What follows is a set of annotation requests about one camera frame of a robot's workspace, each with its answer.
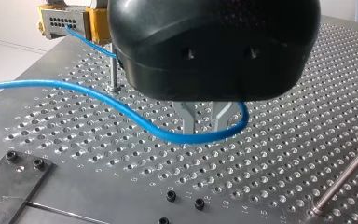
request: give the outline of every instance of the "metal rod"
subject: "metal rod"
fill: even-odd
[[[111,52],[115,51],[115,48],[113,47],[113,43],[110,45]],[[117,87],[117,58],[110,58],[110,85],[112,88],[112,91],[117,92],[119,91],[119,88]]]
[[[27,205],[30,206],[30,207],[33,207],[33,208],[42,209],[42,210],[45,210],[45,211],[48,211],[48,212],[61,214],[61,215],[67,216],[67,217],[77,218],[77,219],[88,221],[88,222],[91,222],[91,223],[109,224],[107,222],[103,222],[103,221],[100,221],[100,220],[97,220],[97,219],[94,219],[94,218],[83,217],[83,216],[77,215],[75,213],[65,212],[65,211],[62,211],[62,210],[57,209],[57,208],[48,207],[48,206],[45,206],[45,205],[40,204],[40,203],[27,202]]]
[[[348,179],[356,172],[358,169],[358,155],[353,159],[353,161],[348,165],[344,170],[338,180],[331,186],[331,188],[324,194],[324,196],[313,206],[312,211],[320,215],[323,213],[324,207],[328,202],[333,198],[333,196],[341,189],[341,187],[348,181]]]

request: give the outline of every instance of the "metal worktable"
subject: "metal worktable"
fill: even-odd
[[[19,79],[57,78],[108,91],[109,59],[72,37]],[[119,74],[113,97],[160,127],[181,132],[171,107],[144,97]],[[247,103],[247,129],[225,142],[160,141],[83,94],[29,88],[0,92],[0,159],[11,149],[55,167],[32,201],[106,223],[358,223],[358,172],[327,206],[310,211],[358,152],[358,23],[323,18],[297,85]],[[211,104],[197,103],[209,132]],[[178,195],[165,199],[168,189]],[[203,211],[196,199],[206,202]],[[17,223],[88,223],[26,207]]]

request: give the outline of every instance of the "black robot housing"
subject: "black robot housing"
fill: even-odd
[[[127,80],[160,100],[255,101],[299,80],[319,30],[318,0],[112,0]]]

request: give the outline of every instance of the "black nut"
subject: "black nut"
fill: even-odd
[[[176,199],[175,191],[173,191],[173,190],[168,191],[166,198],[167,198],[168,202],[173,203],[175,201],[175,199]]]
[[[8,162],[16,161],[18,157],[19,156],[17,155],[17,153],[15,151],[9,151],[6,154],[6,159],[7,159]]]
[[[41,170],[43,167],[45,167],[45,162],[42,159],[34,160],[34,168],[36,170]]]
[[[197,199],[196,202],[194,203],[194,206],[198,209],[198,210],[202,210],[203,207],[205,206],[205,201],[203,201],[202,199]]]
[[[166,217],[159,219],[158,224],[170,224],[170,221]]]

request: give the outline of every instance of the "metal pin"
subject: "metal pin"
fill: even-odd
[[[80,220],[85,220],[85,221],[88,221],[88,222],[91,222],[91,223],[109,224],[107,222],[103,222],[103,221],[100,221],[100,220],[97,220],[97,219],[94,219],[94,218],[83,217],[83,216],[77,215],[75,213],[65,212],[65,211],[62,211],[62,210],[57,209],[57,208],[48,207],[48,206],[45,206],[45,205],[40,204],[40,203],[27,202],[27,205],[30,206],[30,207],[33,207],[33,208],[42,209],[42,210],[45,210],[45,211],[48,211],[48,212],[61,214],[61,215],[67,216],[67,217],[73,217],[73,218],[77,218],[77,219],[80,219]]]

